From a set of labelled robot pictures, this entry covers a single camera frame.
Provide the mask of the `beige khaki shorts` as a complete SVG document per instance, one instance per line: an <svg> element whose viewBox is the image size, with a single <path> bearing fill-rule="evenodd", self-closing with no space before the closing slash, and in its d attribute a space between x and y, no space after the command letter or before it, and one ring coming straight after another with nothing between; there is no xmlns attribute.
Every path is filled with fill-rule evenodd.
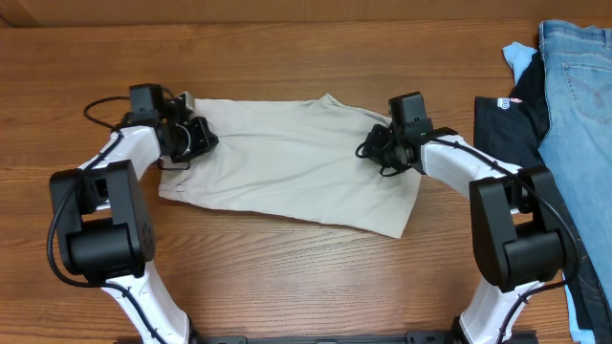
<svg viewBox="0 0 612 344"><path fill-rule="evenodd" d="M402 237L420 175L383 177L355 151L390 119L330 95L302 101L198 98L218 137L183 171L164 171L161 197L204 208L251 211Z"/></svg>

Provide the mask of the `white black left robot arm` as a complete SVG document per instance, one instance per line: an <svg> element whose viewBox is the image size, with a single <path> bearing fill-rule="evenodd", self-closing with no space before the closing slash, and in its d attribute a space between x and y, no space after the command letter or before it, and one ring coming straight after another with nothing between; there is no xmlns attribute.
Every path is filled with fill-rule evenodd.
<svg viewBox="0 0 612 344"><path fill-rule="evenodd" d="M151 165L185 171L219 142L196 115L191 93L133 85L130 109L101 150L78 168L54 173L47 259L63 283L100 289L122 308L142 343L202 343L154 265L155 234L140 180Z"/></svg>

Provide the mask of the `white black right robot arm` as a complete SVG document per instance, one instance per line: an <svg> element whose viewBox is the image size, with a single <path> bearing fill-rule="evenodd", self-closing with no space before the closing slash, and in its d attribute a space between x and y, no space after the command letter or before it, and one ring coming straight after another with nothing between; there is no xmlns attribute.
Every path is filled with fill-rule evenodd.
<svg viewBox="0 0 612 344"><path fill-rule="evenodd" d="M391 122L376 124L356 150L384 177L413 169L470 202L471 239L481 280L447 331L410 332L409 343L535 343L513 329L529 299L565 286L563 269L579 269L578 243L562 212L552 173L497 160L448 127L434 128L418 92L388 101Z"/></svg>

